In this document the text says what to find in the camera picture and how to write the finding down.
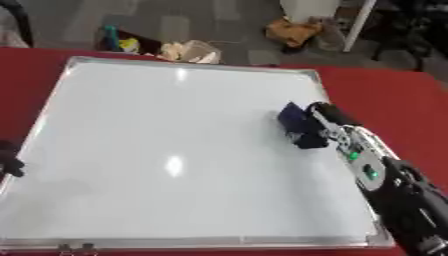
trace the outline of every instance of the white surface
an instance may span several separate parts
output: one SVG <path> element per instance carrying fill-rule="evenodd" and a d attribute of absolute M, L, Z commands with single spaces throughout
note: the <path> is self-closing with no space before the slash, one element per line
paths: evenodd
<path fill-rule="evenodd" d="M 364 0 L 364 5 L 362 6 L 361 11 L 356 17 L 355 23 L 346 38 L 344 52 L 350 52 L 352 50 L 353 45 L 355 45 L 356 40 L 358 40 L 359 34 L 369 18 L 370 13 L 373 11 L 376 2 L 377 0 Z"/>
<path fill-rule="evenodd" d="M 0 202 L 1 237 L 273 244 L 375 234 L 336 151 L 299 150 L 274 119 L 289 101 L 326 99 L 310 76 L 181 67 L 66 71 L 19 155 L 27 175 Z"/>
<path fill-rule="evenodd" d="M 303 23 L 310 17 L 333 17 L 340 0 L 280 0 L 280 3 L 291 22 Z"/>

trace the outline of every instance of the whiteboard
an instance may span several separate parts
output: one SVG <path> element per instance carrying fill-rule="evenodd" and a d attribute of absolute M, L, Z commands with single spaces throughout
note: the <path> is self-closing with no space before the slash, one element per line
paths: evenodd
<path fill-rule="evenodd" d="M 73 58 L 3 184 L 1 245 L 369 245 L 334 145 L 284 136 L 290 101 L 328 101 L 314 71 Z"/>

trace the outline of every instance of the whiteboard frame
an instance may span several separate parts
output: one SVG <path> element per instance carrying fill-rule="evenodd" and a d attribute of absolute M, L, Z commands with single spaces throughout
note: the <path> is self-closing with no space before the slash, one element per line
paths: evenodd
<path fill-rule="evenodd" d="M 293 70 L 293 69 L 274 69 L 274 68 L 254 68 L 254 67 L 233 67 L 207 64 L 185 64 L 185 63 L 168 63 L 158 61 L 139 61 L 139 60 L 120 60 L 120 59 L 102 59 L 94 57 L 71 57 L 63 73 L 54 87 L 51 95 L 47 99 L 47 103 L 42 109 L 44 113 L 48 108 L 48 103 L 54 96 L 59 85 L 61 85 L 67 76 L 71 73 L 78 64 L 84 63 L 107 63 L 107 64 L 124 64 L 124 65 L 143 65 L 153 67 L 176 67 L 176 68 L 194 68 L 194 69 L 212 69 L 212 70 L 227 70 L 227 71 L 246 71 L 246 72 L 270 72 L 270 73 L 295 73 L 306 75 L 312 79 L 313 82 L 319 86 L 323 95 L 327 95 L 322 86 L 318 73 L 311 69 Z M 41 115 L 35 121 L 30 134 L 36 129 L 36 124 L 39 122 Z M 24 147 L 31 140 L 28 136 L 23 143 Z M 11 175 L 6 175 L 0 184 L 0 196 L 5 193 L 7 187 L 12 185 L 15 179 Z M 69 248 L 75 250 L 83 250 L 86 244 L 93 244 L 99 250 L 151 250 L 151 249 L 341 249 L 341 248 L 387 248 L 394 246 L 393 238 L 384 228 L 378 216 L 371 210 L 372 223 L 377 230 L 375 236 L 366 236 L 364 240 L 358 237 L 301 237 L 299 239 L 292 239 L 291 237 L 275 237 L 275 238 L 255 238 L 255 237 L 197 237 L 189 239 L 77 239 L 77 240 L 62 240 L 62 239 L 7 239 L 0 238 L 0 250 L 6 251 L 36 251 L 36 250 L 59 250 L 61 245 L 67 245 Z M 273 241 L 278 240 L 279 243 L 273 244 Z"/>

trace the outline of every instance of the metal bracket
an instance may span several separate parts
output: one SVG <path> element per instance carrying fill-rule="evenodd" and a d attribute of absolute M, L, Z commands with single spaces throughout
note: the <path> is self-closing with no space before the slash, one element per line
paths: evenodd
<path fill-rule="evenodd" d="M 92 243 L 84 243 L 81 248 L 73 249 L 68 244 L 61 244 L 58 247 L 59 256 L 98 256 L 98 250 Z"/>
<path fill-rule="evenodd" d="M 81 253 L 83 256 L 98 256 L 98 250 L 92 243 L 85 243 L 82 245 Z"/>
<path fill-rule="evenodd" d="M 59 256 L 75 256 L 75 252 L 68 244 L 61 244 L 58 247 Z"/>

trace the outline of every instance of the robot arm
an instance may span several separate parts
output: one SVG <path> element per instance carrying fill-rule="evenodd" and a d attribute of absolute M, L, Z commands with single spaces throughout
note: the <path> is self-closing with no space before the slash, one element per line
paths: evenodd
<path fill-rule="evenodd" d="M 328 103 L 306 110 L 290 103 L 278 120 L 301 149 L 338 144 L 361 192 L 406 253 L 448 255 L 447 197 L 378 136 Z"/>

